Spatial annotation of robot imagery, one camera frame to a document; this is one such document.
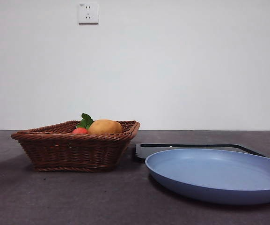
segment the table surface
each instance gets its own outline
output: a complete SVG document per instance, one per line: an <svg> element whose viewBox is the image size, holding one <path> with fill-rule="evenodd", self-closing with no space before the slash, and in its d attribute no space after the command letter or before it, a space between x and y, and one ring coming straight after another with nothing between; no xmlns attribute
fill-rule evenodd
<svg viewBox="0 0 270 225"><path fill-rule="evenodd" d="M136 143L232 143L270 157L270 131L138 131L111 172L35 172L15 131L0 131L0 225L270 225L270 203L225 206L158 184Z"/></svg>

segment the electrical outlet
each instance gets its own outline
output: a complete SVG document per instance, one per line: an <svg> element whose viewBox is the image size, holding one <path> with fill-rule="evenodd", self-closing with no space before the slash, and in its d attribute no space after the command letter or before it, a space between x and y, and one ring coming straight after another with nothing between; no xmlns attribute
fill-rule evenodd
<svg viewBox="0 0 270 225"><path fill-rule="evenodd" d="M79 4L79 25L98 24L98 4L95 2L86 2Z"/></svg>

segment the basket rim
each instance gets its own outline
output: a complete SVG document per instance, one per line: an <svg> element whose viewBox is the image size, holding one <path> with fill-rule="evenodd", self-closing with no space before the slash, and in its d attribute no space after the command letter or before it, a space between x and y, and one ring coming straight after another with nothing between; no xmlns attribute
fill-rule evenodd
<svg viewBox="0 0 270 225"><path fill-rule="evenodd" d="M72 133L68 133L68 132L38 132L38 131L33 131L35 129L41 129L41 128L53 128L55 126L60 126L66 123L71 123L71 122L79 122L79 120L70 120L70 121L66 121L63 123L59 123L59 124L55 124L55 125L49 125L49 126L45 126L45 127L39 127L39 128L32 128L32 129L28 129L28 130L20 130L17 131L16 133L11 134L11 137L13 139L19 140L19 139L25 139L25 138L31 138L34 136L41 136L41 137L46 137L49 139L111 139L111 140L120 140L120 139L125 139L127 137L129 138L133 138L139 127L140 127L140 123L135 121L135 120L117 120L117 122L120 123L126 123L126 122L133 122L134 124L132 125L132 127L130 127L127 131L125 132L121 132L121 133L116 133L116 134L104 134L104 135L89 135L89 134L72 134Z"/></svg>

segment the black tray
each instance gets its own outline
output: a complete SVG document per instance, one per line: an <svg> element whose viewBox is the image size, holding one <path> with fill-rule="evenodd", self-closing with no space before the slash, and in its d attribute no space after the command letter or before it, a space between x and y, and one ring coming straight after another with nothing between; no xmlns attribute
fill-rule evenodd
<svg viewBox="0 0 270 225"><path fill-rule="evenodd" d="M135 157L138 161L144 162L145 159L159 151L165 151L170 149L185 149L185 148L203 148L203 149L218 149L218 150L230 150L238 152L247 152L253 155L267 157L266 155L243 147L237 144L169 144L169 143L138 143L136 144Z"/></svg>

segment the brown wicker basket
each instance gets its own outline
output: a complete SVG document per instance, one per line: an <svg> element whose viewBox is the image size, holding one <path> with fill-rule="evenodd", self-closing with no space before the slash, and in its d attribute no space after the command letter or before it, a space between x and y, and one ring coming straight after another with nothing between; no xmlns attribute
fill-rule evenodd
<svg viewBox="0 0 270 225"><path fill-rule="evenodd" d="M19 131L11 137L21 144L36 171L105 172L117 166L140 127L136 121L118 121L123 127L119 134L72 134L79 122Z"/></svg>

